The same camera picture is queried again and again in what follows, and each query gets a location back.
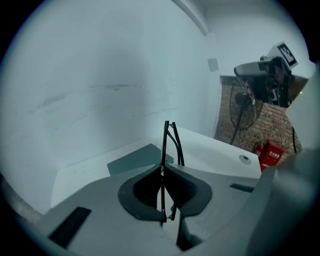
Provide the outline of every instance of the wall-mounted fan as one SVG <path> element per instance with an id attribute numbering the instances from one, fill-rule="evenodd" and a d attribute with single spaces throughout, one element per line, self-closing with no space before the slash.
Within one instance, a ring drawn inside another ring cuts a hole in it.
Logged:
<path id="1" fill-rule="evenodd" d="M 231 137 L 232 145 L 237 132 L 247 130 L 258 119 L 264 103 L 255 99 L 247 84 L 239 77 L 231 87 L 229 110 L 234 132 Z"/>

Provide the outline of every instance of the brick wall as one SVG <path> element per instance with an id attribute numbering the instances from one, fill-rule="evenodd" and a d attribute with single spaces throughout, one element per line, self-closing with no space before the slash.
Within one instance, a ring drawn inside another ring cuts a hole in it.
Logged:
<path id="1" fill-rule="evenodd" d="M 235 130 L 231 122 L 229 109 L 230 93 L 234 80 L 235 78 L 232 76 L 221 77 L 221 104 L 214 138 L 225 143 L 230 143 Z M 241 88 L 236 85 L 237 83 L 235 82 L 232 95 L 241 91 Z M 231 99 L 231 104 L 236 104 L 234 97 Z M 284 149 L 284 154 L 279 162 L 294 154 L 292 126 L 285 114 L 285 110 L 285 108 L 264 103 L 258 119 L 247 130 L 238 131 L 233 145 L 251 152 L 256 142 L 266 142 L 267 139 L 270 139 Z M 298 152 L 302 149 L 297 134 L 295 134 L 295 147 Z"/>

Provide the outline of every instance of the white wall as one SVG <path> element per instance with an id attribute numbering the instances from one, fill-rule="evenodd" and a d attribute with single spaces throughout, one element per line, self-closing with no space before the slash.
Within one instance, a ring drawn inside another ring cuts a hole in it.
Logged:
<path id="1" fill-rule="evenodd" d="M 214 37 L 170 0 L 46 2 L 1 63 L 1 173 L 44 213 L 57 170 L 165 120 L 211 136 L 220 79 L 207 58 Z"/>
<path id="2" fill-rule="evenodd" d="M 298 62 L 292 73 L 312 76 L 315 64 L 309 61 L 305 40 L 282 6 L 271 0 L 201 1 L 207 4 L 207 24 L 217 39 L 221 75 L 234 76 L 234 67 L 259 61 L 273 45 L 284 41 Z"/>

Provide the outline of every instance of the fire extinguisher box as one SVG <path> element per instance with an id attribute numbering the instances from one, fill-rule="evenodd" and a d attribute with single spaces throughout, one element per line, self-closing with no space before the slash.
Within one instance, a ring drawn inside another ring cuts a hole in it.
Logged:
<path id="1" fill-rule="evenodd" d="M 261 172 L 263 172 L 263 170 L 269 166 L 277 165 L 283 153 L 283 148 L 277 146 L 273 141 L 268 139 L 266 141 L 265 153 L 259 160 Z"/>

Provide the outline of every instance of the red fire extinguisher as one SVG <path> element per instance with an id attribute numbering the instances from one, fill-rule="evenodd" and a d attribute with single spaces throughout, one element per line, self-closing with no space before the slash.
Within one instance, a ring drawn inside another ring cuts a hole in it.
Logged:
<path id="1" fill-rule="evenodd" d="M 262 142 L 258 142 L 256 144 L 256 148 L 255 148 L 255 154 L 258 156 L 258 159 L 260 159 L 261 157 L 263 157 L 264 153 L 265 153 L 265 144 Z"/>

